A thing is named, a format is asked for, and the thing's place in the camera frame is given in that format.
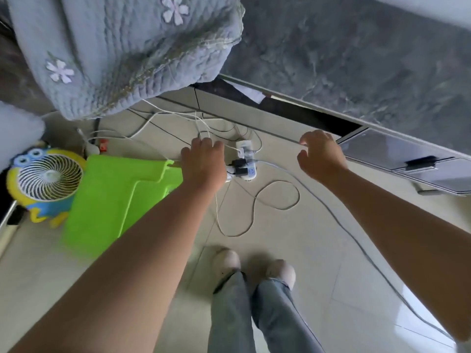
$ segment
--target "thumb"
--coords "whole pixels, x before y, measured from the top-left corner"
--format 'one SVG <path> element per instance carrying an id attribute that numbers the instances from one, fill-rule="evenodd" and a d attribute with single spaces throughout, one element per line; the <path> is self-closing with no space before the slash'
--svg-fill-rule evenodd
<path id="1" fill-rule="evenodd" d="M 299 167 L 301 167 L 302 170 L 304 170 L 308 164 L 309 157 L 308 153 L 306 150 L 301 150 L 301 152 L 298 154 L 298 163 Z"/>

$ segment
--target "cartoon eye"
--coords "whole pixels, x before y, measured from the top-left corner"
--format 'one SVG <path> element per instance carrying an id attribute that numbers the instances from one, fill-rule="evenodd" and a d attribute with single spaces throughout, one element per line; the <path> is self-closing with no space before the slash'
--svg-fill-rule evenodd
<path id="1" fill-rule="evenodd" d="M 32 149 L 28 152 L 28 155 L 33 159 L 38 159 L 39 157 L 44 155 L 44 151 L 41 149 Z"/>
<path id="2" fill-rule="evenodd" d="M 31 160 L 26 155 L 20 155 L 13 161 L 13 163 L 15 164 L 15 166 L 24 167 L 30 164 Z"/>

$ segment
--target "flower embroidery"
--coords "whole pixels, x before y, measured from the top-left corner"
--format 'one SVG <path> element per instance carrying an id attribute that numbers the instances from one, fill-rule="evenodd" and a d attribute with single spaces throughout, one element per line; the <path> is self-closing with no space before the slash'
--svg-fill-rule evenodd
<path id="1" fill-rule="evenodd" d="M 169 23 L 173 16 L 173 20 L 177 26 L 183 24 L 181 15 L 189 14 L 190 9 L 187 5 L 181 5 L 181 2 L 182 0 L 162 0 L 162 5 L 169 8 L 169 10 L 165 11 L 162 15 L 165 22 Z"/>
<path id="2" fill-rule="evenodd" d="M 58 82 L 60 79 L 62 80 L 62 83 L 71 83 L 72 80 L 68 76 L 73 76 L 75 74 L 74 70 L 66 68 L 65 62 L 59 59 L 56 60 L 56 65 L 48 62 L 46 64 L 46 68 L 52 72 L 50 77 L 55 82 Z"/>

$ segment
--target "forearm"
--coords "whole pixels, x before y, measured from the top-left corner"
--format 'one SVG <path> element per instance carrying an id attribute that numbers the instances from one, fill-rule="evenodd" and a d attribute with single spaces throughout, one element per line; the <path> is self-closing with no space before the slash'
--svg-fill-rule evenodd
<path id="1" fill-rule="evenodd" d="M 151 352 L 211 198 L 185 183 L 175 189 L 93 263 L 13 352 Z"/>
<path id="2" fill-rule="evenodd" d="M 455 337 L 471 332 L 471 235 L 348 170 L 323 181 Z"/>

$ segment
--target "green plastic stool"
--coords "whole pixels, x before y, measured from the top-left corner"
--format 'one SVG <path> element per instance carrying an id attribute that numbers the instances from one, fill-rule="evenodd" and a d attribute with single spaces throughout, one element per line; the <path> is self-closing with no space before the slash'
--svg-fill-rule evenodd
<path id="1" fill-rule="evenodd" d="M 65 224 L 63 243 L 98 257 L 183 181 L 173 161 L 105 155 L 87 159 L 85 174 Z"/>

